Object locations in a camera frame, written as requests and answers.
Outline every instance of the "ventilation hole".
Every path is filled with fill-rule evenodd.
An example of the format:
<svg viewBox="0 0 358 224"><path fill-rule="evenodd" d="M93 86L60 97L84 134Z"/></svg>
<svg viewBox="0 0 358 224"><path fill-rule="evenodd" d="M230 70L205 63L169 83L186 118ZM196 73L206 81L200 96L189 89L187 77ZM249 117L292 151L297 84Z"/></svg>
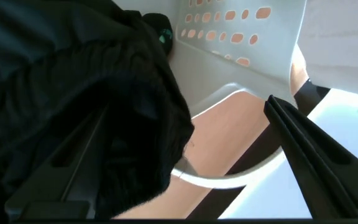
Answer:
<svg viewBox="0 0 358 224"><path fill-rule="evenodd" d="M246 19L249 15L249 10L246 9L242 12L241 19Z"/></svg>
<svg viewBox="0 0 358 224"><path fill-rule="evenodd" d="M221 12L215 13L215 21L219 21L221 19Z"/></svg>
<svg viewBox="0 0 358 224"><path fill-rule="evenodd" d="M233 20L235 18L235 16L236 16L236 12L231 10L231 11L228 11L226 13L226 15L224 16L224 19L227 20L227 21L228 20Z"/></svg>
<svg viewBox="0 0 358 224"><path fill-rule="evenodd" d="M237 62L238 64L240 64L240 65L245 66L245 67L248 67L248 66L249 66L249 60L248 60L248 58L238 58L238 59L236 60L236 62Z"/></svg>
<svg viewBox="0 0 358 224"><path fill-rule="evenodd" d="M211 13L209 13L209 12L204 13L203 22L209 22L210 19L211 19Z"/></svg>
<svg viewBox="0 0 358 224"><path fill-rule="evenodd" d="M194 21L195 21L195 22L200 21L200 15L199 15L199 14L196 15L196 17L194 18Z"/></svg>
<svg viewBox="0 0 358 224"><path fill-rule="evenodd" d="M187 34L188 38L193 38L196 35L196 31L195 30L189 30L189 33Z"/></svg>
<svg viewBox="0 0 358 224"><path fill-rule="evenodd" d="M249 44L253 45L258 41L258 35L254 34L252 35L252 37L249 39Z"/></svg>
<svg viewBox="0 0 358 224"><path fill-rule="evenodd" d="M188 14L188 15L186 16L186 22L191 22L192 19L193 19L193 16L192 16L192 15Z"/></svg>
<svg viewBox="0 0 358 224"><path fill-rule="evenodd" d="M261 7L256 12L256 18L257 19L266 19L268 16L270 16L270 13L272 12L272 9L269 7Z"/></svg>
<svg viewBox="0 0 358 224"><path fill-rule="evenodd" d="M204 31L201 30L201 31L198 33L198 36L197 36L197 37L200 39L200 38L202 38L203 36L204 36Z"/></svg>
<svg viewBox="0 0 358 224"><path fill-rule="evenodd" d="M214 40L216 37L216 31L209 31L207 34L206 34L206 39L207 40Z"/></svg>
<svg viewBox="0 0 358 224"><path fill-rule="evenodd" d="M238 44L238 43L242 42L243 38L244 38L244 35L242 35L242 34L239 34L239 33L233 34L233 36L231 36L231 42L233 44Z"/></svg>
<svg viewBox="0 0 358 224"><path fill-rule="evenodd" d="M219 37L220 41L224 41L226 39L226 32L223 32L221 36Z"/></svg>

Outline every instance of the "brown floor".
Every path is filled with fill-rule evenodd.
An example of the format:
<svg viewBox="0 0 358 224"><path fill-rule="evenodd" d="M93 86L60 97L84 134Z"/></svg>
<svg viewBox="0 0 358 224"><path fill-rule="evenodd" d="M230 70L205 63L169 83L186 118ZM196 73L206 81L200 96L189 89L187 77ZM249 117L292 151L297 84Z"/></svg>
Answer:
<svg viewBox="0 0 358 224"><path fill-rule="evenodd" d="M291 90L296 93L308 76L298 48L294 55ZM185 154L199 174L217 176L231 170L268 126L263 107L264 100L237 93L193 120L196 129ZM211 191L176 177L171 180L164 194L116 218L186 218Z"/></svg>

